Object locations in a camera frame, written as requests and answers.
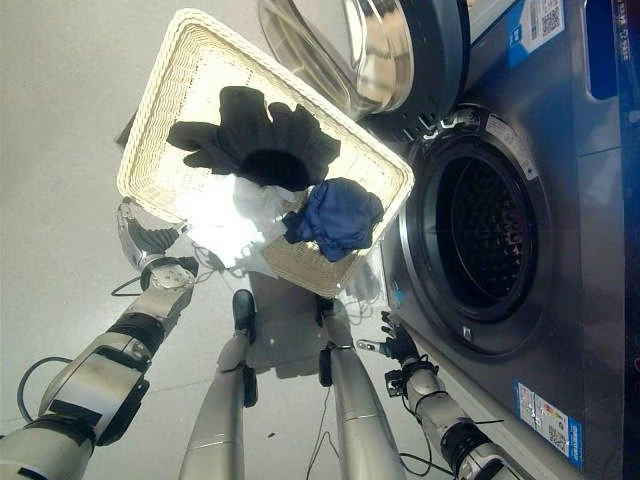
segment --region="blue clothing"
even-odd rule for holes
[[[315,241],[330,262],[371,246],[373,227],[382,220],[380,199],[357,182],[334,178],[317,185],[307,204],[282,220],[289,243]]]

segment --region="washing machine door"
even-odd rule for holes
[[[260,21],[280,63],[385,140],[432,132],[465,85],[465,0],[264,0]]]

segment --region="gray floor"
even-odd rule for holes
[[[23,425],[15,389],[24,370],[43,356],[77,355],[127,305],[109,297],[135,274],[116,233],[120,151],[113,139],[136,109],[174,11],[200,8],[266,50],[255,5],[256,0],[0,4],[0,433]],[[140,414],[122,441],[95,452],[85,478],[177,478],[230,333],[232,292],[247,282],[216,275],[198,288],[154,360],[151,394]],[[324,398],[313,374],[319,341],[310,299],[287,285],[254,278],[252,286],[263,316],[261,340],[252,352],[261,372],[260,400],[245,413],[247,478],[301,479]],[[278,317],[283,299],[289,315]],[[357,305],[349,308],[353,322],[361,322],[353,326],[354,336],[380,338],[377,316],[360,319]],[[378,356],[364,361],[400,449],[426,455],[413,419],[399,400],[383,395],[383,374],[395,365]],[[31,411],[56,368],[34,374],[26,392]],[[331,396],[327,425],[335,435],[333,409]],[[323,448],[311,478],[338,478],[329,448]]]

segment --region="black cable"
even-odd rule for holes
[[[426,358],[426,355],[422,355],[422,357],[420,357],[420,360],[422,360],[424,358]],[[415,413],[413,413],[411,411],[411,409],[409,408],[409,406],[407,405],[407,398],[405,395],[402,396],[402,405],[404,406],[404,409],[409,412],[411,414],[411,416],[413,418],[416,419],[416,422],[418,422],[418,424],[422,425],[422,422],[420,421],[420,419],[416,416]],[[429,438],[427,437],[427,435],[424,433],[424,430],[422,431],[422,434],[424,435],[424,439],[427,442],[427,449],[429,451],[429,459],[425,460],[422,457],[418,457],[417,455],[413,455],[412,453],[406,453],[406,452],[402,452],[400,453],[400,462],[402,463],[402,466],[404,467],[404,469],[409,472],[412,473],[413,475],[416,475],[417,477],[426,477],[427,475],[429,475],[429,473],[431,472],[432,468],[435,468],[436,470],[439,470],[443,473],[446,473],[448,475],[451,475],[452,477],[455,478],[455,475],[453,474],[453,472],[447,470],[446,468],[440,467],[438,465],[436,465],[435,463],[433,463],[433,450],[431,450],[431,442],[429,441]],[[416,460],[418,462],[422,462],[425,465],[427,465],[427,470],[424,473],[418,473],[418,472],[414,472],[413,470],[411,470],[406,463],[404,463],[404,460],[402,459],[403,457],[407,457],[407,458],[411,458],[413,460]]]
[[[418,462],[424,463],[425,465],[427,465],[429,462],[427,462],[424,458],[420,458],[417,455],[413,455],[411,453],[401,453],[400,454],[400,461],[402,462],[402,466],[404,467],[404,469],[409,472],[412,473],[418,477],[425,477],[429,471],[427,470],[425,473],[418,473],[418,472],[414,472],[413,470],[411,470],[409,467],[407,467],[407,465],[404,463],[404,460],[402,460],[402,457],[407,457],[410,458],[412,460],[416,460]],[[441,471],[442,473],[446,473],[447,475],[451,475],[452,477],[454,477],[453,472],[450,470],[447,470],[446,468],[440,467],[439,465],[436,465],[435,463],[431,463],[431,466],[433,468],[435,468],[436,470]]]
[[[329,400],[329,394],[330,393],[331,393],[331,387],[329,387],[327,389],[327,394],[324,397],[324,408],[322,410],[322,417],[320,418],[320,426],[318,427],[318,435],[316,435],[315,445],[314,445],[313,451],[311,453],[311,458],[309,459],[309,465],[307,466],[307,475],[305,477],[306,480],[309,480],[309,475],[311,475],[311,470],[313,469],[313,465],[316,462],[316,459],[318,458],[318,454],[320,453],[320,447],[322,446],[322,442],[324,441],[325,437],[328,438],[329,444],[331,445],[331,448],[333,449],[333,451],[336,454],[336,456],[338,458],[340,458],[340,454],[338,453],[338,449],[336,448],[336,446],[333,443],[333,440],[331,439],[331,434],[328,431],[325,431],[324,433],[322,433],[322,425],[324,424],[324,418],[327,415],[327,401]]]
[[[137,282],[138,280],[140,280],[140,277],[136,277],[136,278],[132,278],[131,280],[123,283],[122,285],[120,285],[119,287],[116,287],[112,292],[111,292],[111,296],[112,297],[139,297],[140,294],[139,293],[118,293],[120,290],[122,290],[125,287],[128,287],[129,285],[131,285],[132,283]]]
[[[48,362],[71,363],[71,360],[64,357],[46,357],[41,360],[38,360],[36,363],[31,365],[26,372],[24,372],[24,375],[22,375],[22,378],[20,379],[20,383],[18,384],[18,393],[16,396],[16,401],[18,402],[18,409],[20,410],[20,414],[22,415],[22,418],[24,418],[24,420],[27,423],[33,422],[33,418],[31,417],[31,415],[29,415],[29,412],[27,411],[27,407],[24,405],[24,387],[27,384],[27,380],[29,380],[29,377],[31,376],[33,371],[36,368],[38,368],[40,365],[43,365]]]
[[[504,420],[486,420],[484,422],[473,422],[476,425],[490,425],[492,423],[502,423]]]

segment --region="black glove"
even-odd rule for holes
[[[390,312],[382,312],[382,321],[387,324],[382,327],[382,331],[389,335],[384,342],[387,356],[398,360],[400,364],[409,358],[418,360],[418,349],[407,330],[400,323],[393,321]]]

